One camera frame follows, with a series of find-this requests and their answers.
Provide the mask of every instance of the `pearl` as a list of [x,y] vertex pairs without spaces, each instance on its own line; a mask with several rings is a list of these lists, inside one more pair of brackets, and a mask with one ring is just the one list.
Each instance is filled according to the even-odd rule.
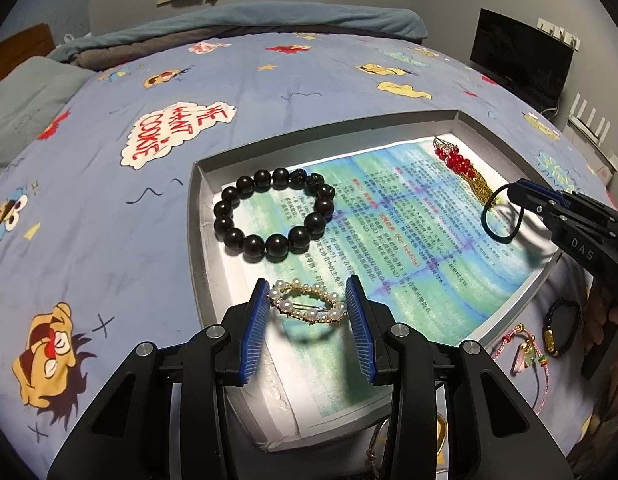
[[214,205],[214,215],[218,216],[233,216],[233,207],[226,200],[221,200]]
[[313,205],[313,210],[323,215],[327,220],[333,216],[334,209],[333,202],[324,198],[319,198]]
[[289,184],[289,172],[285,168],[276,168],[271,174],[273,185],[276,187],[287,187]]
[[238,205],[240,202],[240,192],[233,186],[225,187],[220,196],[231,205]]
[[307,172],[305,170],[294,170],[289,175],[291,187],[293,187],[294,189],[302,189],[305,186],[306,180]]
[[302,225],[297,225],[289,229],[287,237],[289,238],[289,246],[296,253],[305,252],[311,243],[311,233],[309,229]]
[[225,234],[225,246],[228,249],[238,250],[243,248],[244,233],[238,227],[232,227]]
[[253,193],[253,179],[250,176],[243,175],[235,181],[235,186],[240,191],[241,196],[247,197]]
[[317,187],[315,194],[318,198],[333,200],[333,197],[336,196],[336,190],[329,184],[321,184]]
[[265,254],[265,240],[259,235],[249,235],[244,239],[243,251],[249,258],[262,258]]
[[282,303],[280,303],[280,309],[285,314],[291,314],[294,310],[294,304],[291,303],[291,301],[289,300],[285,300]]
[[258,170],[253,174],[253,181],[260,189],[267,189],[271,186],[271,174],[267,170]]
[[326,219],[320,213],[309,213],[305,217],[305,227],[309,229],[311,236],[322,236],[327,225]]
[[327,313],[327,316],[329,317],[329,320],[331,321],[339,321],[340,318],[342,317],[342,314],[340,314],[340,311],[337,308],[332,308]]
[[219,216],[214,220],[214,231],[220,236],[225,236],[227,231],[233,227],[233,220],[230,216]]
[[305,310],[304,318],[307,321],[315,321],[318,319],[318,310],[316,308],[308,308]]

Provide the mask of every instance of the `blue blanket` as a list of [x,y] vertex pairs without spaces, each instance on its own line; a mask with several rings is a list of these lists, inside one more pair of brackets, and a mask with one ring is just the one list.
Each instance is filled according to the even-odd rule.
[[25,462],[45,476],[135,343],[179,344],[201,328],[186,232],[195,160],[320,124],[436,109],[486,124],[553,187],[606,201],[583,156],[528,105],[409,41],[259,34],[89,80],[0,176],[0,427]]

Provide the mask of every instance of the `television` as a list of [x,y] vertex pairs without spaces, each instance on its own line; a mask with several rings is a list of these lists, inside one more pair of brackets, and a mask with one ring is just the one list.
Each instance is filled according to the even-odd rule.
[[539,112],[558,107],[573,49],[549,34],[482,9],[471,61]]

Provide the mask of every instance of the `cartoon print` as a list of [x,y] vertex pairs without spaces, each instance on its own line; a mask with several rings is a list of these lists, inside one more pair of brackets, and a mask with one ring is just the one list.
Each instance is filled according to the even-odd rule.
[[208,54],[209,52],[214,52],[219,46],[231,46],[231,43],[207,43],[206,41],[199,41],[193,46],[189,47],[190,52],[195,52],[196,54]]
[[161,72],[160,74],[148,77],[143,83],[143,86],[145,88],[151,88],[152,86],[160,85],[160,83],[167,83],[167,81],[171,81],[177,75],[186,74],[187,72],[189,72],[188,68],[185,68],[183,70],[166,70],[165,72]]
[[538,153],[538,169],[542,171],[553,185],[558,189],[562,189],[566,192],[576,191],[575,180],[569,176],[569,171],[564,170],[558,164],[558,161],[546,152]]
[[317,32],[294,32],[294,36],[303,40],[317,40]]
[[410,65],[421,66],[421,67],[430,66],[426,63],[423,63],[422,61],[417,61],[413,59],[412,57],[407,56],[406,54],[404,54],[404,52],[389,52],[387,50],[380,50],[379,52],[381,54],[385,54],[385,56],[389,56],[395,59],[396,61],[402,61],[403,63],[409,63]]
[[16,227],[20,212],[27,205],[26,189],[26,187],[19,187],[0,206],[0,240],[3,239],[5,233],[13,231]]
[[435,52],[432,52],[431,50],[428,50],[423,46],[410,46],[409,48],[415,50],[416,52],[419,52],[420,54],[424,54],[425,56],[440,57],[439,54],[436,54]]
[[380,66],[373,63],[367,63],[366,65],[356,66],[362,72],[371,74],[371,75],[405,75],[411,74],[408,70],[403,70],[401,68],[391,68],[388,66]]
[[99,76],[98,81],[106,79],[110,83],[113,83],[115,80],[120,79],[121,77],[124,77],[126,75],[131,75],[131,70],[128,66],[121,66],[115,68],[112,72],[102,74],[101,76]]
[[55,132],[58,130],[58,125],[69,117],[69,110],[65,110],[65,112],[61,113],[58,117],[56,117],[51,124],[45,128],[45,130],[38,136],[38,140],[49,139]]
[[391,92],[396,95],[404,95],[406,97],[424,97],[425,99],[431,99],[431,94],[426,92],[417,92],[411,85],[397,85],[390,81],[383,81],[377,86],[378,90],[384,90],[385,92]]
[[283,54],[295,54],[296,52],[306,52],[310,50],[310,46],[306,45],[288,45],[288,46],[266,46],[266,50],[273,50],[274,52],[282,52]]
[[87,387],[81,364],[87,357],[96,357],[78,352],[91,339],[84,333],[72,336],[73,327],[67,303],[58,303],[50,314],[35,316],[25,350],[12,363],[22,403],[38,408],[37,415],[51,412],[50,425],[64,418],[65,430],[72,409],[78,412],[78,395]]
[[540,119],[538,118],[537,115],[529,112],[526,114],[523,114],[524,118],[530,123],[533,124],[536,128],[538,128],[538,130],[540,130],[542,133],[544,133],[546,136],[551,137],[551,139],[553,140],[560,140],[560,132],[551,129],[549,126],[545,126],[544,124],[542,124],[540,122]]
[[222,101],[212,105],[176,103],[137,120],[121,152],[121,166],[139,170],[150,160],[169,155],[171,149],[195,138],[218,121],[230,123],[236,107]]

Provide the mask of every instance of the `human hand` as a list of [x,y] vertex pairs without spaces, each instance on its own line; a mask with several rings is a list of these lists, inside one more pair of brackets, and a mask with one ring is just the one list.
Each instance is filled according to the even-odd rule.
[[585,351],[591,349],[594,344],[599,345],[604,339],[602,326],[608,319],[618,325],[618,298],[606,290],[598,280],[594,280],[591,292],[586,302],[584,330],[582,333]]

